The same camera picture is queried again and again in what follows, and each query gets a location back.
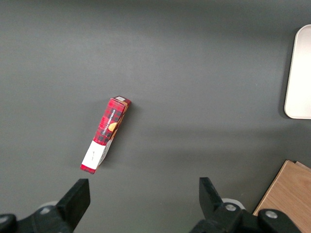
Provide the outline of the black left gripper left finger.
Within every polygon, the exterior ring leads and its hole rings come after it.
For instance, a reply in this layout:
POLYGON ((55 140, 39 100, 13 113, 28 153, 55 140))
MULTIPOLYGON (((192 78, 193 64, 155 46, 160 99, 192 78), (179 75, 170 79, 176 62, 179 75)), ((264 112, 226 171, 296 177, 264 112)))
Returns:
POLYGON ((28 217, 1 214, 2 233, 72 233, 90 205, 88 179, 79 179, 56 203, 46 203, 28 217))

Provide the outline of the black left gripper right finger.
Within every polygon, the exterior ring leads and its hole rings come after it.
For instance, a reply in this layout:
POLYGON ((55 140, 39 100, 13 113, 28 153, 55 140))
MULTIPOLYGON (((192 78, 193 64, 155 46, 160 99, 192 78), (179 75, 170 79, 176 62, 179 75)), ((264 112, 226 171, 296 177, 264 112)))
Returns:
POLYGON ((199 179, 199 202, 204 215, 191 233, 299 233, 299 228, 283 212, 260 210, 254 216, 233 202, 221 199, 208 177, 199 179))

